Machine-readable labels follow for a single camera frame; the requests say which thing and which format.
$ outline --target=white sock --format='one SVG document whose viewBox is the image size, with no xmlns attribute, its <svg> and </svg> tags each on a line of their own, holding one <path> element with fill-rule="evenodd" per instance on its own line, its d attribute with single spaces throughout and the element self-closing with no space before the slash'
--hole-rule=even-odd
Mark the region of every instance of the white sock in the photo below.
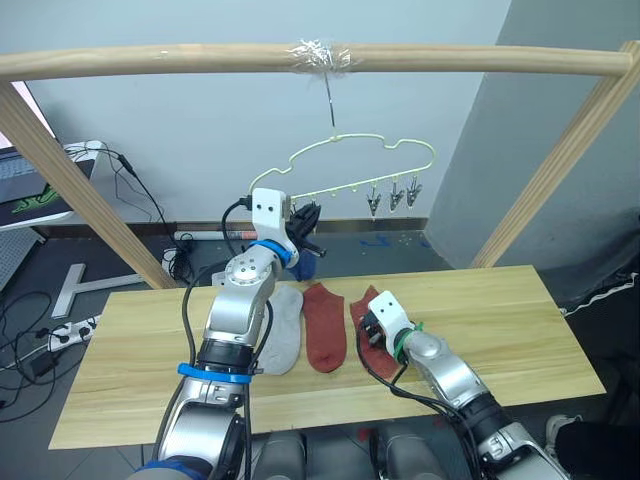
<svg viewBox="0 0 640 480">
<path fill-rule="evenodd" d="M 279 285 L 269 301 L 273 307 L 273 326 L 258 357 L 258 368 L 268 375 L 283 375 L 295 365 L 300 353 L 302 293 L 288 285 Z M 267 315 L 265 309 L 260 338 L 267 329 Z"/>
</svg>

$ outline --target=white hanger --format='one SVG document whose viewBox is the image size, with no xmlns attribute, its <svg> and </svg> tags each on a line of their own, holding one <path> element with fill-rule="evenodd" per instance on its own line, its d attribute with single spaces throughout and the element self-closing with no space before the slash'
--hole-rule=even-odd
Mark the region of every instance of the white hanger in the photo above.
<svg viewBox="0 0 640 480">
<path fill-rule="evenodd" d="M 333 135 L 329 138 L 327 138 L 326 140 L 322 140 L 320 142 L 316 142 L 316 143 L 312 143 L 311 145 L 304 147 L 301 150 L 298 150 L 296 153 L 294 153 L 293 155 L 291 155 L 289 157 L 289 166 L 287 168 L 285 168 L 284 170 L 281 170 L 279 168 L 270 168 L 269 170 L 266 170 L 265 172 L 262 172 L 260 175 L 258 175 L 256 178 L 253 179 L 253 181 L 251 182 L 251 184 L 249 185 L 249 193 L 251 193 L 253 191 L 253 189 L 256 187 L 256 184 L 262 180 L 264 177 L 271 175 L 272 173 L 278 173 L 280 175 L 286 175 L 288 173 L 290 173 L 291 171 L 293 171 L 294 166 L 295 166 L 295 161 L 302 155 L 304 155 L 305 153 L 322 147 L 324 145 L 328 145 L 330 143 L 336 143 L 336 142 L 340 142 L 342 140 L 346 140 L 346 139 L 353 139 L 353 138 L 373 138 L 376 140 L 380 140 L 380 142 L 382 142 L 382 147 L 387 149 L 387 150 L 395 150 L 396 148 L 398 148 L 400 145 L 402 145 L 403 143 L 412 143 L 415 145 L 420 145 L 421 147 L 424 147 L 426 149 L 429 150 L 429 152 L 431 153 L 431 159 L 429 159 L 429 161 L 427 161 L 424 165 L 417 167 L 417 168 L 412 168 L 410 170 L 403 170 L 400 172 L 395 172 L 395 173 L 390 173 L 388 175 L 382 175 L 380 177 L 375 177 L 375 178 L 368 178 L 366 180 L 360 180 L 357 182 L 352 182 L 352 183 L 345 183 L 344 185 L 338 185 L 335 187 L 331 187 L 331 188 L 324 188 L 322 190 L 316 190 L 315 192 L 308 192 L 308 193 L 302 193 L 299 195 L 292 195 L 291 199 L 292 200 L 296 200 L 298 198 L 302 198 L 302 197 L 314 197 L 316 195 L 320 195 L 323 193 L 334 193 L 337 192 L 339 190 L 344 190 L 346 188 L 351 188 L 351 189 L 355 189 L 358 188 L 361 185 L 367 185 L 367 184 L 373 184 L 373 183 L 377 183 L 381 180 L 386 180 L 388 178 L 393 178 L 393 179 L 397 179 L 398 177 L 402 176 L 402 175 L 409 175 L 409 174 L 417 174 L 418 172 L 421 172 L 423 170 L 428 169 L 429 167 L 431 167 L 431 165 L 433 164 L 435 158 L 436 158 L 436 151 L 435 149 L 429 145 L 427 142 L 423 141 L 423 140 L 417 140 L 415 138 L 401 138 L 400 140 L 398 140 L 396 143 L 394 143 L 393 145 L 390 145 L 387 143 L 386 139 L 382 136 L 382 135 L 378 135 L 376 133 L 345 133 L 345 134 L 341 134 L 341 135 Z"/>
</svg>

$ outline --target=electrical cable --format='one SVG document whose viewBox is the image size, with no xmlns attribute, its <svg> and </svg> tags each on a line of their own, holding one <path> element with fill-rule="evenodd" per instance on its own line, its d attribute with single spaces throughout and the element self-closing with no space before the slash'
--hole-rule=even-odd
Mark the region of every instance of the electrical cable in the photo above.
<svg viewBox="0 0 640 480">
<path fill-rule="evenodd" d="M 176 404 L 176 400 L 178 400 L 178 395 L 182 391 L 182 387 L 184 386 L 184 380 L 186 377 L 182 377 L 178 386 L 171 395 L 169 399 L 169 403 L 167 403 L 167 408 L 164 410 L 164 415 L 162 415 L 162 420 L 160 421 L 160 427 L 158 427 L 158 433 L 156 434 L 156 441 L 153 444 L 153 452 L 151 453 L 151 460 L 158 460 L 158 453 L 160 449 L 160 443 L 162 442 L 162 438 L 164 437 L 164 431 L 167 428 L 167 423 L 169 422 L 169 416 L 171 415 L 171 411 L 173 410 L 173 406 Z"/>
<path fill-rule="evenodd" d="M 360 324 L 359 329 L 364 332 L 365 331 L 364 325 Z M 437 400 L 435 398 L 429 398 L 429 397 L 408 392 L 392 383 L 387 382 L 384 378 L 378 375 L 371 368 L 371 366 L 365 359 L 364 355 L 362 354 L 362 347 L 360 346 L 359 334 L 356 334 L 356 350 L 358 352 L 358 357 L 360 358 L 362 365 L 364 366 L 365 370 L 367 370 L 369 375 L 371 375 L 378 382 L 380 382 L 381 384 L 389 388 L 389 390 L 393 395 L 401 398 L 415 400 L 418 403 L 425 405 L 431 408 L 432 410 L 435 410 L 436 412 L 441 414 L 444 418 L 448 419 L 449 421 L 451 420 L 450 416 L 453 416 L 459 422 L 463 431 L 459 432 L 458 429 L 456 428 L 454 428 L 454 431 L 458 434 L 458 439 L 460 440 L 462 451 L 469 464 L 469 469 L 471 471 L 472 478 L 474 480 L 480 480 L 482 478 L 482 472 L 480 470 L 480 459 L 478 458 L 477 444 L 476 444 L 475 438 L 473 437 L 473 433 L 471 432 L 470 428 L 466 424 L 466 420 L 464 419 L 464 417 L 462 417 L 462 415 L 460 415 L 460 413 L 457 410 L 455 410 L 453 407 L 451 407 L 450 405 L 448 405 L 447 403 L 441 400 Z"/>
<path fill-rule="evenodd" d="M 395 385 L 398 382 L 398 380 L 400 380 L 400 377 L 402 376 L 402 374 L 407 371 L 408 366 L 409 366 L 408 363 L 402 364 L 402 367 L 400 367 L 400 370 L 398 370 L 398 373 L 396 373 L 395 377 L 393 377 L 393 380 L 391 380 L 391 385 Z"/>
<path fill-rule="evenodd" d="M 258 344 L 258 348 L 253 353 L 251 357 L 251 365 L 250 365 L 250 374 L 253 375 L 253 372 L 258 365 L 258 357 L 262 353 L 262 349 L 267 343 L 267 338 L 269 338 L 269 334 L 271 333 L 271 327 L 273 327 L 273 306 L 271 302 L 267 300 L 266 303 L 267 311 L 269 312 L 269 319 L 267 321 L 267 328 L 264 331 L 264 335 L 262 335 L 262 340 Z M 251 478 L 251 464 L 252 455 L 251 455 L 251 405 L 250 405 L 250 394 L 249 394 L 249 384 L 246 384 L 243 388 L 244 390 L 244 478 Z"/>
<path fill-rule="evenodd" d="M 262 340 L 260 340 L 260 343 L 258 344 L 258 348 L 256 348 L 256 351 L 253 353 L 253 357 L 251 358 L 252 371 L 255 370 L 256 366 L 258 365 L 258 357 L 262 353 L 262 350 L 264 349 L 264 346 L 267 343 L 267 338 L 269 338 L 269 334 L 271 333 L 271 327 L 273 327 L 273 306 L 271 305 L 271 302 L 269 300 L 267 300 L 266 306 L 267 306 L 267 312 L 269 313 L 269 318 L 267 320 L 267 328 L 264 331 L 264 335 L 262 335 Z"/>
<path fill-rule="evenodd" d="M 170 262 L 169 275 L 171 275 L 171 277 L 174 280 L 181 280 L 184 283 L 189 283 L 188 278 L 193 276 L 193 268 L 192 268 L 191 262 L 189 261 L 189 258 L 188 258 L 190 250 L 188 248 L 185 248 L 184 245 L 179 245 L 178 242 L 176 242 L 176 240 L 173 238 L 173 235 L 171 234 L 171 229 L 169 228 L 169 225 L 167 224 L 167 221 L 166 221 L 166 219 L 164 217 L 164 208 L 162 208 L 158 204 L 158 202 L 156 201 L 155 197 L 151 194 L 151 192 L 149 191 L 147 186 L 144 184 L 144 182 L 140 179 L 138 174 L 135 172 L 135 170 L 134 170 L 133 166 L 131 165 L 131 163 L 129 163 L 129 161 L 126 159 L 126 157 L 123 154 L 121 154 L 121 153 L 119 153 L 119 152 L 117 152 L 115 150 L 112 150 L 111 148 L 109 148 L 109 146 L 106 143 L 104 144 L 106 148 L 93 148 L 93 147 L 87 146 L 86 143 L 87 142 L 85 142 L 82 147 L 76 147 L 75 149 L 70 149 L 70 148 L 65 149 L 65 152 L 67 154 L 69 154 L 69 155 L 86 154 L 86 153 L 88 153 L 90 151 L 106 153 L 107 156 L 109 157 L 109 163 L 111 164 L 111 169 L 114 172 L 114 184 L 115 184 L 114 185 L 114 190 L 115 190 L 116 198 L 118 198 L 123 203 L 131 205 L 131 206 L 137 208 L 138 210 L 143 211 L 146 215 L 149 216 L 149 219 L 151 220 L 152 219 L 152 215 L 147 210 L 145 210 L 145 209 L 143 209 L 143 208 L 141 208 L 141 207 L 139 207 L 137 205 L 134 205 L 134 204 L 124 200 L 122 197 L 119 196 L 119 193 L 118 193 L 118 176 L 127 183 L 129 188 L 133 192 L 135 192 L 138 195 L 141 195 L 141 196 L 143 196 L 145 198 L 148 197 L 148 199 L 151 201 L 151 203 L 153 203 L 153 206 L 155 207 L 156 211 L 158 212 L 159 220 L 162 222 L 165 234 L 169 238 L 169 241 L 171 242 L 171 244 L 176 249 L 176 257 L 177 257 L 177 252 L 180 252 L 185 257 L 185 264 L 186 264 L 186 267 L 187 267 L 187 277 L 185 278 L 183 275 L 176 274 L 176 272 L 175 272 L 176 261 L 175 260 Z M 121 168 L 116 170 L 116 168 L 113 165 L 113 160 L 117 160 L 118 162 L 120 162 L 120 164 L 122 165 Z M 129 183 L 129 181 L 124 177 L 124 175 L 122 175 L 122 173 L 120 173 L 122 169 L 124 169 L 127 173 L 129 173 L 136 180 L 136 182 L 138 182 L 138 184 L 144 190 L 144 192 L 145 192 L 144 194 L 142 192 L 136 190 L 131 185 L 131 183 Z"/>
<path fill-rule="evenodd" d="M 224 269 L 227 263 L 228 260 L 223 260 L 222 262 L 214 263 L 213 265 L 202 269 L 198 276 L 193 279 L 184 291 L 184 296 L 182 297 L 182 325 L 184 326 L 184 334 L 187 336 L 187 343 L 189 344 L 189 365 L 192 367 L 196 364 L 196 342 L 193 339 L 193 331 L 191 330 L 191 324 L 189 323 L 189 297 L 191 297 L 191 291 L 196 283 L 204 278 L 206 274 L 210 275 L 214 273 L 214 270 L 220 271 L 220 267 Z"/>
<path fill-rule="evenodd" d="M 53 299 L 51 298 L 51 295 L 49 295 L 47 292 L 42 292 L 42 291 L 33 291 L 33 292 L 27 292 L 27 293 L 23 293 L 22 295 L 17 296 L 16 298 L 14 298 L 11 302 L 9 302 L 8 304 L 3 305 L 2 310 L 0 311 L 0 323 L 2 323 L 2 329 L 0 329 L 0 335 L 2 335 L 6 340 L 7 343 L 3 344 L 0 346 L 0 350 L 4 349 L 7 346 L 10 346 L 13 344 L 14 340 L 9 340 L 9 338 L 7 338 L 7 334 L 6 334 L 6 329 L 7 329 L 7 313 L 9 312 L 9 310 L 11 310 L 14 305 L 16 305 L 17 303 L 21 302 L 22 300 L 24 300 L 25 298 L 31 296 L 31 295 L 39 295 L 39 296 L 43 296 L 44 298 L 46 298 L 47 300 L 47 305 L 46 307 L 42 310 L 42 313 L 40 313 L 40 315 L 38 315 L 38 317 L 36 318 L 36 320 L 29 325 L 26 330 L 24 331 L 29 331 L 31 329 L 33 329 L 33 327 L 36 326 L 36 324 L 42 320 L 42 318 L 45 316 L 45 314 L 47 313 L 47 311 L 49 310 L 49 307 L 51 306 L 51 304 L 53 303 Z"/>
<path fill-rule="evenodd" d="M 47 348 L 47 344 L 45 343 L 44 345 L 40 345 L 39 347 L 34 348 L 33 350 L 31 350 L 29 353 L 23 355 L 22 357 L 20 357 L 20 361 L 22 362 L 23 360 L 26 360 L 27 358 L 29 358 L 31 355 L 33 355 L 34 353 L 38 353 L 40 350 L 43 350 Z M 12 362 L 9 365 L 5 366 L 5 367 L 0 367 L 0 372 L 4 372 L 5 370 L 11 370 L 13 369 L 13 367 L 16 365 L 16 362 Z"/>
<path fill-rule="evenodd" d="M 22 388 L 24 386 L 23 382 L 24 382 L 24 378 L 20 378 L 20 384 L 18 385 L 18 388 L 16 388 L 16 394 L 13 396 L 13 400 L 11 400 L 9 403 L 2 405 L 3 410 L 11 407 L 12 405 L 15 405 L 15 403 L 18 401 L 18 397 L 20 396 L 20 392 L 22 391 Z"/>
<path fill-rule="evenodd" d="M 196 278 L 193 279 L 189 283 L 189 286 L 184 292 L 184 296 L 182 297 L 182 325 L 184 327 L 184 334 L 187 337 L 187 343 L 189 345 L 189 365 L 194 366 L 196 363 L 196 344 L 193 339 L 193 331 L 191 330 L 191 324 L 189 323 L 189 298 L 191 297 L 191 291 L 193 287 L 205 277 L 207 273 L 211 274 L 215 271 L 219 271 L 220 267 L 224 268 L 228 260 L 223 260 L 221 262 L 216 262 L 213 265 L 208 266 L 207 268 L 203 268 L 202 271 L 198 274 Z M 178 399 L 178 395 L 182 390 L 182 386 L 184 385 L 185 377 L 180 379 L 180 383 L 176 387 L 169 403 L 167 403 L 167 408 L 164 411 L 164 415 L 162 416 L 162 421 L 160 422 L 160 427 L 158 428 L 158 433 L 156 435 L 156 442 L 153 446 L 153 453 L 151 454 L 152 460 L 158 460 L 158 449 L 160 447 L 160 443 L 162 442 L 162 437 L 164 435 L 164 431 L 167 427 L 167 422 L 169 421 L 169 416 L 171 415 L 171 411 L 173 410 L 173 406 Z"/>
<path fill-rule="evenodd" d="M 244 478 L 251 478 L 251 397 L 249 384 L 244 388 Z"/>
<path fill-rule="evenodd" d="M 231 253 L 232 257 L 236 256 L 236 251 L 233 249 L 233 245 L 231 245 L 231 240 L 229 239 L 229 233 L 227 232 L 227 217 L 235 208 L 239 207 L 240 205 L 242 205 L 241 200 L 238 200 L 237 202 L 234 202 L 231 205 L 229 205 L 229 207 L 227 207 L 227 209 L 222 214 L 222 221 L 220 222 L 222 224 L 222 236 L 224 238 L 224 243 L 226 243 L 227 248 L 229 249 L 229 253 Z"/>
<path fill-rule="evenodd" d="M 47 397 L 41 403 L 39 403 L 37 406 L 33 407 L 31 410 L 29 410 L 29 411 L 27 411 L 27 412 L 25 412 L 25 413 L 23 413 L 21 415 L 18 415 L 16 417 L 11 417 L 11 418 L 0 419 L 0 424 L 9 423 L 9 422 L 14 422 L 16 420 L 20 420 L 21 418 L 27 417 L 27 416 L 31 415 L 32 413 L 36 412 L 37 410 L 40 410 L 40 408 L 43 407 L 51 399 L 51 397 L 53 395 L 53 390 L 56 387 L 56 367 L 55 366 L 53 367 L 52 372 L 53 372 L 53 379 L 50 380 L 49 382 L 47 382 L 47 383 L 51 383 L 51 389 L 49 389 L 49 393 L 47 394 Z"/>
</svg>

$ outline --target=red sock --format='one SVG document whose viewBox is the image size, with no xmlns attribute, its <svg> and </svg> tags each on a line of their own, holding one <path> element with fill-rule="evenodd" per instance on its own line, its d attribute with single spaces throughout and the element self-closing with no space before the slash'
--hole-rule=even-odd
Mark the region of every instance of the red sock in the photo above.
<svg viewBox="0 0 640 480">
<path fill-rule="evenodd" d="M 302 311 L 307 327 L 309 363 L 319 372 L 332 372 L 342 365 L 347 355 L 344 297 L 316 283 L 304 292 Z"/>
<path fill-rule="evenodd" d="M 372 347 L 369 345 L 369 338 L 367 337 L 367 334 L 364 331 L 359 330 L 362 317 L 364 317 L 369 311 L 367 304 L 377 296 L 378 291 L 370 285 L 364 294 L 364 297 L 362 297 L 362 300 L 349 305 L 349 309 L 351 310 L 351 320 L 353 320 L 353 325 L 356 327 L 356 332 L 359 332 L 358 334 L 360 335 L 358 340 L 360 341 L 360 346 L 362 348 L 362 356 L 374 372 L 382 378 L 390 378 L 398 369 L 398 364 L 384 348 L 380 348 L 380 346 Z"/>
</svg>

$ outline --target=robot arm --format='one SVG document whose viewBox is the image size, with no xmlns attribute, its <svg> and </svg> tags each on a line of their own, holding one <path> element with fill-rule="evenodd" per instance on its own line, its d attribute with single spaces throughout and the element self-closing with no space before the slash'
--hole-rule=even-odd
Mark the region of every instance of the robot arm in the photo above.
<svg viewBox="0 0 640 480">
<path fill-rule="evenodd" d="M 444 339 L 411 323 L 390 292 L 369 303 L 363 325 L 373 343 L 384 339 L 389 354 L 417 368 L 436 397 L 465 419 L 484 470 L 499 480 L 569 480 L 525 428 L 509 418 L 473 369 Z"/>
<path fill-rule="evenodd" d="M 265 310 L 273 314 L 268 299 L 283 269 L 298 262 L 292 239 L 301 248 L 320 251 L 304 240 L 317 222 L 319 207 L 305 207 L 287 224 L 290 205 L 284 193 L 257 188 L 251 205 L 258 240 L 226 265 L 224 286 L 211 306 L 196 362 L 178 367 L 183 379 L 159 431 L 154 460 L 161 462 L 162 475 L 174 475 L 171 478 L 182 478 L 180 471 L 166 467 L 172 464 L 202 478 L 236 478 L 246 427 L 236 409 L 248 401 L 248 384 L 257 373 L 259 352 L 254 347 Z M 149 473 L 141 470 L 130 478 L 147 478 Z"/>
</svg>

